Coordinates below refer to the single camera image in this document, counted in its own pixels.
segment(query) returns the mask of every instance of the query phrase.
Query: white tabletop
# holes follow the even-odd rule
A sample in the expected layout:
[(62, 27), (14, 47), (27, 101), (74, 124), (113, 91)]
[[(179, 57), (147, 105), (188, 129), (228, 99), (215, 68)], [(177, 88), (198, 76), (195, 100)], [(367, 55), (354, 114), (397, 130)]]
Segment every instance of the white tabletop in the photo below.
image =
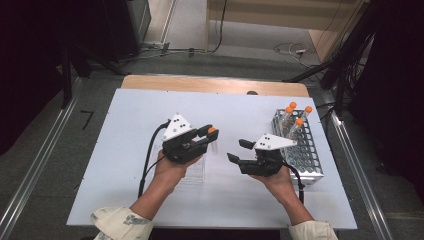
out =
[[(283, 207), (258, 181), (240, 173), (227, 153), (254, 159), (239, 139), (257, 141), (272, 133), (277, 108), (311, 98), (118, 89), (91, 156), (68, 225), (92, 225), (98, 208), (130, 206), (137, 198), (147, 148), (155, 129), (176, 112), (195, 128), (213, 124), (220, 130), (218, 153), (205, 155), (203, 182), (181, 182), (162, 205), (154, 222), (167, 228), (279, 229), (290, 225)], [(357, 225), (334, 164), (317, 111), (309, 116), (324, 178), (305, 189), (305, 206), (317, 220), (335, 229)], [(159, 132), (155, 146), (161, 145)], [(146, 187), (150, 183), (149, 174)]]

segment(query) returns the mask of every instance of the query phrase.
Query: patterned sleeve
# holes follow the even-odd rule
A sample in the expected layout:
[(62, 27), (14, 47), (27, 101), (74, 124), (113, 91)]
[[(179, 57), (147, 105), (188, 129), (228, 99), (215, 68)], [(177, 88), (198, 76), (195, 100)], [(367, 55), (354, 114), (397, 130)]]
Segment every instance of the patterned sleeve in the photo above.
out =
[(337, 236), (328, 222), (306, 221), (289, 227), (289, 231), (293, 240), (337, 240)]
[(153, 228), (151, 221), (124, 207), (101, 208), (91, 222), (101, 231), (95, 240), (147, 240)]

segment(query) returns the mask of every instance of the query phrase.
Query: orange cap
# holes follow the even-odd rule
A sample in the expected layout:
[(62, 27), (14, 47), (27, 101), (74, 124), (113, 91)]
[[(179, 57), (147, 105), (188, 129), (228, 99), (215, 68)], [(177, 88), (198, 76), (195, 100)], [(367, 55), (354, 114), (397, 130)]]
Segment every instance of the orange cap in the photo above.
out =
[(297, 103), (296, 102), (291, 102), (290, 103), (290, 107), (295, 109), (297, 107)]
[(298, 119), (296, 119), (296, 125), (297, 126), (302, 126), (302, 124), (303, 124), (303, 119), (301, 119), (301, 118), (298, 118)]
[(307, 107), (305, 108), (305, 112), (307, 112), (307, 113), (311, 113), (311, 112), (312, 112), (312, 107), (311, 107), (311, 106), (307, 106)]
[(286, 107), (286, 113), (292, 113), (293, 112), (293, 108), (291, 107)]
[(208, 128), (208, 133), (213, 133), (213, 132), (215, 132), (215, 130), (216, 130), (216, 128), (210, 127), (210, 128)]

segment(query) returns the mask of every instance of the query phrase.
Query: table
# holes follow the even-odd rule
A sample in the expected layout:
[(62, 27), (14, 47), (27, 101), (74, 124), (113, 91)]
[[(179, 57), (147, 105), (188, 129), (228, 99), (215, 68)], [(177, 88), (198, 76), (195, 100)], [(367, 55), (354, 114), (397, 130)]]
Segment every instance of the table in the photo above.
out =
[[(367, 0), (231, 0), (227, 3), (225, 21), (309, 29), (322, 62), (338, 50), (345, 34), (352, 30)], [(208, 0), (206, 42), (209, 21), (221, 20), (224, 0)]]
[[(246, 95), (247, 91), (270, 95), (251, 96)], [(290, 97), (275, 96), (281, 94)], [(148, 142), (156, 125), (161, 124), (157, 119), (171, 118), (169, 113), (178, 106), (195, 127), (213, 119), (212, 123), (221, 130), (219, 153), (206, 155), (203, 183), (177, 186), (157, 214), (156, 226), (179, 229), (287, 226), (290, 221), (281, 205), (262, 184), (240, 174), (238, 167), (226, 158), (226, 152), (250, 156), (248, 150), (246, 153), (238, 146), (237, 137), (256, 141), (255, 137), (271, 129), (270, 121), (277, 106), (292, 100), (300, 108), (313, 105), (307, 95), (306, 87), (296, 83), (127, 76), (115, 93), (67, 224), (90, 225), (89, 215), (97, 208), (128, 206), (136, 199)], [(219, 111), (225, 111), (226, 118), (215, 117)], [(318, 115), (311, 113), (309, 117), (314, 139), (325, 139)], [(236, 124), (238, 118), (242, 124)], [(246, 125), (254, 127), (245, 131)], [(335, 229), (356, 229), (329, 146), (326, 141), (320, 142), (317, 152), (320, 159), (326, 159), (321, 162), (325, 177), (306, 189), (305, 205), (314, 217), (330, 221)]]

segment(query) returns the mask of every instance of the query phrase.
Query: person's left hand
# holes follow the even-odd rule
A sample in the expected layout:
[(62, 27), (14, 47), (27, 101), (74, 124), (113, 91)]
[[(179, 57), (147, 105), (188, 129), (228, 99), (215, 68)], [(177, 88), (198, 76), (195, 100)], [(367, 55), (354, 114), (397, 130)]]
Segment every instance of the person's left hand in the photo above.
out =
[(171, 193), (180, 180), (185, 177), (187, 168), (199, 161), (200, 158), (202, 158), (202, 156), (199, 156), (185, 164), (177, 164), (171, 162), (163, 155), (162, 151), (159, 151), (158, 159), (161, 160), (156, 165), (152, 181), (157, 181), (165, 188), (164, 190)]

